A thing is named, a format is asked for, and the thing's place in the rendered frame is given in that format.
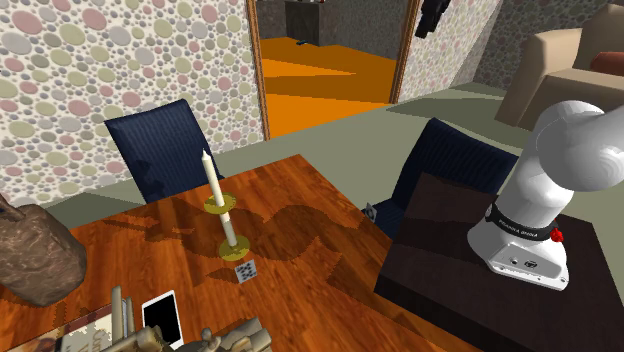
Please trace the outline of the white candle in brass holder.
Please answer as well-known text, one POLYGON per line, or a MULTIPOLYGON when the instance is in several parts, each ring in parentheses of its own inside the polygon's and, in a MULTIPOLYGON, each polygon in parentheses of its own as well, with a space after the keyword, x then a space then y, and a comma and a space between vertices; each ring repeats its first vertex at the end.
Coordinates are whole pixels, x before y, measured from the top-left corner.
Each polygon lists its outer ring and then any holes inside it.
POLYGON ((226 261, 240 260, 250 251, 251 244, 247 237, 237 235, 233 228, 229 211, 235 207, 236 197, 231 193, 222 192, 213 159, 205 150, 202 151, 202 163, 213 193, 204 202, 204 210, 209 214, 219 216, 226 236, 224 242, 219 246, 218 254, 226 261))

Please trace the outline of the wooden table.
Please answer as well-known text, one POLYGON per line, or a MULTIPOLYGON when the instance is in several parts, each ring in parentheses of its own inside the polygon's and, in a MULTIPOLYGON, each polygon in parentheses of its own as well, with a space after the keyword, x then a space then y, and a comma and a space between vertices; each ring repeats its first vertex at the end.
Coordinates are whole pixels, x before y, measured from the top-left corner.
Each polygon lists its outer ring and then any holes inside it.
POLYGON ((136 305, 173 291, 183 337, 258 318, 273 352, 477 352, 373 291, 390 239, 299 155, 228 177, 230 217, 257 274, 239 282, 202 186, 82 225, 82 285, 38 308, 0 286, 0 352, 94 311, 120 287, 136 305))

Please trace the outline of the dark blue chair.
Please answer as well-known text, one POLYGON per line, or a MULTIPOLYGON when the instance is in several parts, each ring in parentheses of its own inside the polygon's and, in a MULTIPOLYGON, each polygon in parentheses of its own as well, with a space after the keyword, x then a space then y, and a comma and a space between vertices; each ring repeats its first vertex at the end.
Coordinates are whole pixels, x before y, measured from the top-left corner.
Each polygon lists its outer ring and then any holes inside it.
POLYGON ((105 125, 147 203, 208 183, 202 155, 211 150, 186 100, 105 125))
POLYGON ((423 172, 495 194, 517 160, 514 154, 432 118, 404 163, 392 196, 375 205, 368 203, 362 212, 392 238, 423 172))

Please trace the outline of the dark cabinet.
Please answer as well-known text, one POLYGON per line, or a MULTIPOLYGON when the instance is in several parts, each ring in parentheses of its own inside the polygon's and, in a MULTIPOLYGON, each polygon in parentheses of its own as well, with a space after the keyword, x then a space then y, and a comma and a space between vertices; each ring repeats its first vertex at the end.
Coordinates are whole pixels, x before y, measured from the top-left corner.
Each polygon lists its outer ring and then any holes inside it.
POLYGON ((321 45, 321 8, 318 1, 287 0, 285 2, 286 33, 298 45, 321 45))

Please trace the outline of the dark robot stand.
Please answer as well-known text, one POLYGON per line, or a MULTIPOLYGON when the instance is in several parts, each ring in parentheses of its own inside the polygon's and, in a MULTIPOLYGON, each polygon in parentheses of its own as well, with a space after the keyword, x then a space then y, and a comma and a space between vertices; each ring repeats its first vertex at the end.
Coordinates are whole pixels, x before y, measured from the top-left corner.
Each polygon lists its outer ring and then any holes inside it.
POLYGON ((624 352, 624 306, 591 223, 558 218, 563 291, 492 272, 466 235, 491 194, 422 174, 375 293, 484 352, 624 352))

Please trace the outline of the beige figure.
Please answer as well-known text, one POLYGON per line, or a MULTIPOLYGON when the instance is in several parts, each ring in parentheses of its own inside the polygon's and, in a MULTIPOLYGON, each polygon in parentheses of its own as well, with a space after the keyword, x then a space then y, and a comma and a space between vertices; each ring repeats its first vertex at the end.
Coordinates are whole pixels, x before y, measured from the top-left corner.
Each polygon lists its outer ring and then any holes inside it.
POLYGON ((128 297, 126 318, 122 314, 122 293, 118 285, 111 290, 112 345, 101 352, 272 352, 272 338, 257 317, 242 323, 223 337, 209 328, 201 339, 174 349, 166 343, 158 326, 135 331, 132 299, 128 297))

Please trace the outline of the black hanging garment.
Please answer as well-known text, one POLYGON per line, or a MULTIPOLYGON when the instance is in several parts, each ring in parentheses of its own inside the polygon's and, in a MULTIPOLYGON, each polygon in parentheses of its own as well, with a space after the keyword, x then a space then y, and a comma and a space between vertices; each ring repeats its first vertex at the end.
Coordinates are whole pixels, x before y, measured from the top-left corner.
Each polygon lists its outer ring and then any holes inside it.
POLYGON ((449 7, 451 0, 424 0, 421 6, 421 18, 415 31, 415 36, 426 38, 436 30, 442 14, 449 7))

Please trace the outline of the white tablet with black screen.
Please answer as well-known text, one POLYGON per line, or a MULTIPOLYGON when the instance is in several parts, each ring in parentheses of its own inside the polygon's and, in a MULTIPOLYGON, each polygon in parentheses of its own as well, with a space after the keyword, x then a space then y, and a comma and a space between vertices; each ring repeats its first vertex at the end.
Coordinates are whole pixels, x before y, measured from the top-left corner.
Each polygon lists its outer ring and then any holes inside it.
POLYGON ((141 310, 144 327, 158 326, 164 341, 172 349, 177 349, 184 344, 174 290, 144 302, 141 310))

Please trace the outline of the beige sofa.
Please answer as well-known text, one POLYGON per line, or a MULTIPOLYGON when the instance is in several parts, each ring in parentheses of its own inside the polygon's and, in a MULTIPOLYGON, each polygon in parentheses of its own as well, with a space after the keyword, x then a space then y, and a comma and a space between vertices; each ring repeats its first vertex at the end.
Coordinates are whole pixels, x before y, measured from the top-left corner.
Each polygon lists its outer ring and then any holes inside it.
POLYGON ((529 37, 495 119, 531 131, 544 109, 564 100, 605 111, 624 105, 623 5, 605 5, 581 28, 529 37))

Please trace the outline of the book with beige cover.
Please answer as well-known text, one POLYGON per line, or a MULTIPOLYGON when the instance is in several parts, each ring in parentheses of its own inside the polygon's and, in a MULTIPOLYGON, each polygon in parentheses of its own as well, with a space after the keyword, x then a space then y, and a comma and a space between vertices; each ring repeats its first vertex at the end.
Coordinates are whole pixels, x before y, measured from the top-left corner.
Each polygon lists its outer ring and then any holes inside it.
POLYGON ((105 305, 5 352, 102 352, 112 345, 112 305, 105 305))

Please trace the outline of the brown rough sack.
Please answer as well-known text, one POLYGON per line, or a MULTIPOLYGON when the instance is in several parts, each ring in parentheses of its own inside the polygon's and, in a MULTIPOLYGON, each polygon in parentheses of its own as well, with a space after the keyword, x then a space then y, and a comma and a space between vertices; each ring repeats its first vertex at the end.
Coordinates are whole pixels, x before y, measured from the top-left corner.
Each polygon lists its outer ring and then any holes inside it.
POLYGON ((0 284, 26 302, 52 305, 84 281, 85 247, 36 204, 10 205, 0 195, 0 284))

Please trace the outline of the wooden door frame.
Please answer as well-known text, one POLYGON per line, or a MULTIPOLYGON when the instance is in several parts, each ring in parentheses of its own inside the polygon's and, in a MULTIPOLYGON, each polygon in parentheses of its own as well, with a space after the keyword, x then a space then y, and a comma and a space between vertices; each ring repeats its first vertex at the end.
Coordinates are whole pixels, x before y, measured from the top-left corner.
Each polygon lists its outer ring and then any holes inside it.
MULTIPOLYGON (((262 121, 262 132, 264 140, 268 141, 271 139, 271 132, 268 119, 264 72, 262 67, 256 0, 244 1, 255 67, 255 82, 257 86, 258 106, 262 121)), ((410 54, 410 45, 413 39, 413 34, 415 32, 416 19, 421 8, 421 3, 422 0, 408 0, 406 14, 404 16, 401 29, 401 42, 398 51, 398 58, 388 100, 389 104, 396 104, 400 98, 405 67, 408 61, 408 56, 410 54)))

